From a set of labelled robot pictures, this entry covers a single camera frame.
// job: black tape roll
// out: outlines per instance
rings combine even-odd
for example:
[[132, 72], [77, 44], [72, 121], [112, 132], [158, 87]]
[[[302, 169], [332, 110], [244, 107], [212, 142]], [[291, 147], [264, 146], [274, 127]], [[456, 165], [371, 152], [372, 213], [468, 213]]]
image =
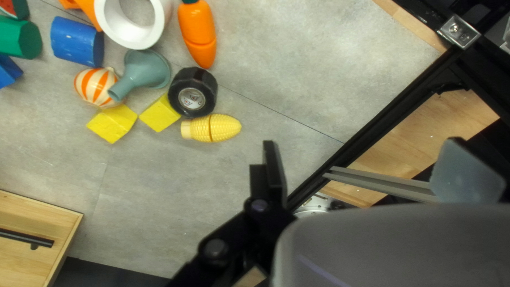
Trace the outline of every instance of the black tape roll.
[[210, 114], [216, 106], [218, 83], [211, 73], [199, 68], [183, 68], [173, 78], [168, 100], [174, 110], [187, 117]]

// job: green block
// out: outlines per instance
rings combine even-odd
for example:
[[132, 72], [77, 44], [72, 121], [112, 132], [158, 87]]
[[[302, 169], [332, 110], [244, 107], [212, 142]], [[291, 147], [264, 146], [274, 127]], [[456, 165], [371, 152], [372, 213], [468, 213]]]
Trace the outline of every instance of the green block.
[[0, 0], [0, 11], [21, 20], [29, 15], [27, 0]]
[[41, 53], [41, 33], [34, 23], [0, 16], [0, 31], [0, 53], [25, 59]]

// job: orange striped onion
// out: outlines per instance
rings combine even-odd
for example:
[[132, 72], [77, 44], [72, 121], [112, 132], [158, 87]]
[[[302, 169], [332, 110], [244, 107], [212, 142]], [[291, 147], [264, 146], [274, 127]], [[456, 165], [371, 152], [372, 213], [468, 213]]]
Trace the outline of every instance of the orange striped onion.
[[106, 109], [120, 104], [108, 95], [108, 89], [117, 81], [113, 68], [92, 68], [76, 75], [74, 88], [83, 100]]

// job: yellow wooden block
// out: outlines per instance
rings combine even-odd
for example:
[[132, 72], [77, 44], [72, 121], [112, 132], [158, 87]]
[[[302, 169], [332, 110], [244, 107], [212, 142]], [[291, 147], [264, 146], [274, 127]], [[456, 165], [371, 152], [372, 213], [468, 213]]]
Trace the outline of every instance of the yellow wooden block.
[[157, 132], [168, 128], [179, 118], [181, 115], [170, 106], [166, 93], [140, 115], [140, 120]]
[[113, 144], [129, 132], [137, 117], [135, 112], [122, 104], [97, 113], [87, 128]]

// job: blue block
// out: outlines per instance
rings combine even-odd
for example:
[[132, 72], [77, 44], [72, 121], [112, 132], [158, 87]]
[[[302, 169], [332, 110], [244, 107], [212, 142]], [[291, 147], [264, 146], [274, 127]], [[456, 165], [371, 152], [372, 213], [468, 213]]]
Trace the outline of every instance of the blue block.
[[103, 64], [104, 36], [94, 27], [57, 16], [49, 36], [57, 58], [92, 68]]
[[14, 83], [16, 78], [23, 75], [23, 71], [11, 58], [0, 55], [0, 89]]

